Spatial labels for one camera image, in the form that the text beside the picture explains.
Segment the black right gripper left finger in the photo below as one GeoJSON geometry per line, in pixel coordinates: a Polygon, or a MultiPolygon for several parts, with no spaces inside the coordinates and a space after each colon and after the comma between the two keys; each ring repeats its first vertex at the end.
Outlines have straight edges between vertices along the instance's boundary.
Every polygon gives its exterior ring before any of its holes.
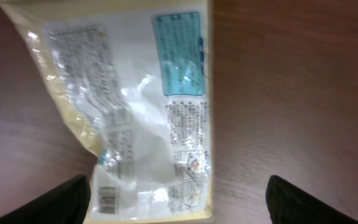
{"type": "Polygon", "coordinates": [[[83,174],[0,217],[0,224],[83,224],[91,198],[83,174]]]}

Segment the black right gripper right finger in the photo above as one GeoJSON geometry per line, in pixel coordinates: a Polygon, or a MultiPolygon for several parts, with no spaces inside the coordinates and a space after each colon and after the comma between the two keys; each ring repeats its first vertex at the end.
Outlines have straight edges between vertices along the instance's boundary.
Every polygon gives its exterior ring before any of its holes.
{"type": "Polygon", "coordinates": [[[358,224],[277,175],[268,180],[265,201],[273,224],[358,224]]]}

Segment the yellow snack bag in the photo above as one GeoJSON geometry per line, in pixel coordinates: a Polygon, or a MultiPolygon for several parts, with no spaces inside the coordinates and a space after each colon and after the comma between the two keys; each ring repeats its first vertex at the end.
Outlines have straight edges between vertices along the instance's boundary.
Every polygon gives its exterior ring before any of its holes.
{"type": "Polygon", "coordinates": [[[0,1],[98,158],[86,223],[213,216],[209,1],[0,1]]]}

